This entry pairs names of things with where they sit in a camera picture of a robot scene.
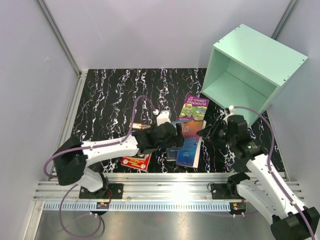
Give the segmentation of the dark blue hardcover book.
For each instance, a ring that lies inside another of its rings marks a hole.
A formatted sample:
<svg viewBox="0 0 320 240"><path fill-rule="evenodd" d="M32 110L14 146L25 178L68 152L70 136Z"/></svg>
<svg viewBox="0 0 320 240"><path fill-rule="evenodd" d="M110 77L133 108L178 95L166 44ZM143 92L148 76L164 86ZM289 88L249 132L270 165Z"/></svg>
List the dark blue hardcover book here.
<svg viewBox="0 0 320 240"><path fill-rule="evenodd" d="M176 127L176 124L184 124L183 120L176 120L176 121L172 121L171 124ZM172 148L167 148L166 149L166 159L168 162L174 162L177 158L177 153L178 153L178 147L172 147Z"/></svg>

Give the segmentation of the blue orange paperback book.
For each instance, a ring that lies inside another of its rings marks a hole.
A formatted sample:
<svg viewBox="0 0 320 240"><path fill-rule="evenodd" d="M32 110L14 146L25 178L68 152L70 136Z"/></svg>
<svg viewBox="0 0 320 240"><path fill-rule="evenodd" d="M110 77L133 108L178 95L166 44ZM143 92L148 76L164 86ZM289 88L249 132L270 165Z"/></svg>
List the blue orange paperback book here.
<svg viewBox="0 0 320 240"><path fill-rule="evenodd" d="M182 136L184 143L177 150L175 163L178 166L197 169L199 166L199 157L201 150L202 137L197 132L206 127L206 121L183 120L180 121L182 126Z"/></svg>

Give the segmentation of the purple Treehouse book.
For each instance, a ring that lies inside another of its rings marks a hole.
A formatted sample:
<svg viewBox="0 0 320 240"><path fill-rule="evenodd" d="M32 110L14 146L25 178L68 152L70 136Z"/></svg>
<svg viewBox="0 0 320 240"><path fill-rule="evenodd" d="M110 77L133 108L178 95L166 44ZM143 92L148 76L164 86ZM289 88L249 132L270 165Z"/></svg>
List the purple Treehouse book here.
<svg viewBox="0 0 320 240"><path fill-rule="evenodd" d="M191 121L202 121L205 118L206 111L209 106L209 99L200 98L193 95L187 95L180 115L179 121L191 120Z"/></svg>

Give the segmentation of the black paperback book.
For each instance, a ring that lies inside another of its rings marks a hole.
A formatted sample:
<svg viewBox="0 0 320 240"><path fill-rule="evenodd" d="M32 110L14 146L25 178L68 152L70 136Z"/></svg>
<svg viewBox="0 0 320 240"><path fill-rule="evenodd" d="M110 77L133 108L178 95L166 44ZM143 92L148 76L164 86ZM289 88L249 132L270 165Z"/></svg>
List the black paperback book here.
<svg viewBox="0 0 320 240"><path fill-rule="evenodd" d="M134 123L132 124L132 128L133 128L134 130L145 130L145 129L148 129L148 128L150 128L150 127L151 127L150 124L137 123L137 122L134 122Z"/></svg>

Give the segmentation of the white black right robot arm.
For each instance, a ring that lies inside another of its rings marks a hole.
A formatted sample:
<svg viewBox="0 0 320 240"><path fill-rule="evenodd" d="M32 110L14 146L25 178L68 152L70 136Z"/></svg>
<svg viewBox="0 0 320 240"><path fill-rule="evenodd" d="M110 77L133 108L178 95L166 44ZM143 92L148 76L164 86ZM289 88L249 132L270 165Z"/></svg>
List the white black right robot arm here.
<svg viewBox="0 0 320 240"><path fill-rule="evenodd" d="M227 144L255 175L259 189L244 172L228 177L226 193L233 199L249 201L267 220L276 240L314 239L320 221L315 207L307 207L288 187L269 159L269 154L250 135L246 120L230 114L197 132L204 140Z"/></svg>

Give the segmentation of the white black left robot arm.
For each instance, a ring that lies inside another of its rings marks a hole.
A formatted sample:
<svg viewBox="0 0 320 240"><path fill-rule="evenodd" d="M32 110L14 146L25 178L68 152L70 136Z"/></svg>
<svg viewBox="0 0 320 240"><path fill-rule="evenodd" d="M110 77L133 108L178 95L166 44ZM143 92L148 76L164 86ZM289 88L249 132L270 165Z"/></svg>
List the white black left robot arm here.
<svg viewBox="0 0 320 240"><path fill-rule="evenodd" d="M165 122L116 139L77 141L71 137L53 156L60 186L78 185L95 198L107 195L109 181L102 173L89 167L97 162L136 155L150 155L159 148L182 147L184 137L181 123Z"/></svg>

